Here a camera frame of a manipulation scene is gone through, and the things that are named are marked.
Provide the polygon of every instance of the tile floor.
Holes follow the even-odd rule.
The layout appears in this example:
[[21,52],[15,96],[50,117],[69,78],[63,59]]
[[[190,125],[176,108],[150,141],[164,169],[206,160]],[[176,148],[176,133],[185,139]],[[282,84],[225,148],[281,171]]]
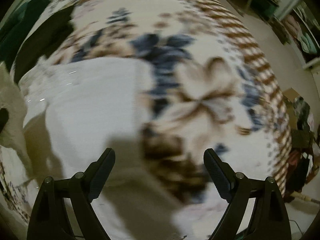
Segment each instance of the tile floor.
[[[226,0],[220,0],[221,4],[237,15],[244,26],[249,29],[251,34],[257,40],[262,51],[275,73],[279,86],[282,91],[292,87],[295,89],[310,105],[313,112],[315,124],[320,121],[320,100],[315,81],[309,70],[303,70],[297,54],[291,45],[283,45],[271,27],[249,11],[247,15],[241,17],[237,11]],[[320,175],[314,178],[309,184],[305,185],[302,193],[312,198],[320,199]],[[289,219],[295,220],[301,230],[305,232],[312,223],[314,217],[319,211],[319,205],[307,203],[295,199],[286,204]],[[290,222],[292,239],[299,239],[301,233],[294,222]]]

